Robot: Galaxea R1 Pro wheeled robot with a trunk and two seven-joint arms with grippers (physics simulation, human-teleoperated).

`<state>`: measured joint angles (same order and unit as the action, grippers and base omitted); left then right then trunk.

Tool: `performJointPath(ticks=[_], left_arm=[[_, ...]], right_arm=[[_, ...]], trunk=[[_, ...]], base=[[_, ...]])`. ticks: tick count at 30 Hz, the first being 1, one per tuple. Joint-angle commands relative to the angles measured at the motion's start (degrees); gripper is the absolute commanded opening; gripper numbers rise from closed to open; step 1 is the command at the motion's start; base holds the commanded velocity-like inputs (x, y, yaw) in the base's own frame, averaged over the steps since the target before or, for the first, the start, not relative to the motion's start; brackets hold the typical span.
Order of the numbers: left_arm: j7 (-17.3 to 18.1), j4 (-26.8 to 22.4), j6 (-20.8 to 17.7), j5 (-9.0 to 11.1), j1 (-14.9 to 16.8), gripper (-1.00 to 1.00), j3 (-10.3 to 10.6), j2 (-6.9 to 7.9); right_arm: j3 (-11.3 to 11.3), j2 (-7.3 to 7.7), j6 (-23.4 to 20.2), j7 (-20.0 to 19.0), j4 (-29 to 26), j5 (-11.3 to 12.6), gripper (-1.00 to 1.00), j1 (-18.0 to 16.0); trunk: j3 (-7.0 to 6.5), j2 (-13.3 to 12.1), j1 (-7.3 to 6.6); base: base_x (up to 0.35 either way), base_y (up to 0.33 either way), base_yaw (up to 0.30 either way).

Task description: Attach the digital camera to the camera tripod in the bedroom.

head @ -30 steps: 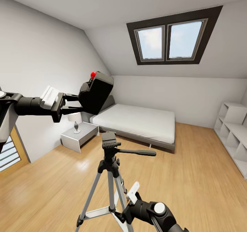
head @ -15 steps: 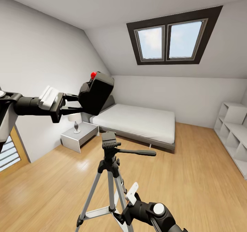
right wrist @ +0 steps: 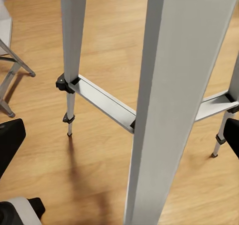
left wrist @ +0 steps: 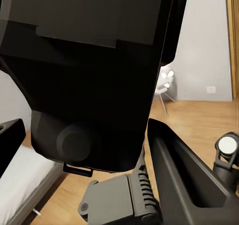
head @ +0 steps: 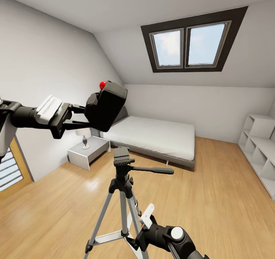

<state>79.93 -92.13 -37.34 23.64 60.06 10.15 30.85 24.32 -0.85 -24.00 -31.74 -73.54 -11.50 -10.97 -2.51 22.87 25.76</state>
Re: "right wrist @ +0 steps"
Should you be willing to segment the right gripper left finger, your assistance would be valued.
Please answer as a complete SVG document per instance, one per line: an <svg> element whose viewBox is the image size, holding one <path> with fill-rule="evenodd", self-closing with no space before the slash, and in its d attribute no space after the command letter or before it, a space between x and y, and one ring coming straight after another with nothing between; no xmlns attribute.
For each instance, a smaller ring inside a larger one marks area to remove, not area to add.
<svg viewBox="0 0 239 225"><path fill-rule="evenodd" d="M0 124L0 178L26 137L21 118Z"/></svg>

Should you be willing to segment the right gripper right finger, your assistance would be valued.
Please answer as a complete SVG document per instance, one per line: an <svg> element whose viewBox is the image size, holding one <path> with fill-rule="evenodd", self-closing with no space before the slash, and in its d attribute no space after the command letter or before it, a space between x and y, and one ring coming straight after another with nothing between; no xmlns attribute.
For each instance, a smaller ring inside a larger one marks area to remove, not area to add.
<svg viewBox="0 0 239 225"><path fill-rule="evenodd" d="M228 118L225 123L223 136L239 158L239 120Z"/></svg>

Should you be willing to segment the camera tripod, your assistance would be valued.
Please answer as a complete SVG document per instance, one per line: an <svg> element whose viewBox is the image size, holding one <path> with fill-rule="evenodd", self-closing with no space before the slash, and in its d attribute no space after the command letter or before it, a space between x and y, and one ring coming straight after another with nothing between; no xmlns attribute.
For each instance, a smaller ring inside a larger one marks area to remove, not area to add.
<svg viewBox="0 0 239 225"><path fill-rule="evenodd" d="M61 0L68 136L75 94L133 135L123 225L158 225L194 123L239 111L239 51L229 89L204 98L238 0L148 0L137 110L79 74L86 0Z"/></svg>

